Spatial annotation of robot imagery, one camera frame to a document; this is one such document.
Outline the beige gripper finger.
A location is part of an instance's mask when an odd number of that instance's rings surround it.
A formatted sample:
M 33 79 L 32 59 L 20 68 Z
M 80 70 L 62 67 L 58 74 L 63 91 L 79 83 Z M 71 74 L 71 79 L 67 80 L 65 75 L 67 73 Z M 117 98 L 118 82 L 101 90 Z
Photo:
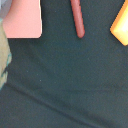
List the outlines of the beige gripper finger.
M 8 39 L 3 29 L 3 20 L 0 19 L 0 89 L 7 82 L 7 66 L 11 63 L 12 54 L 8 44 Z

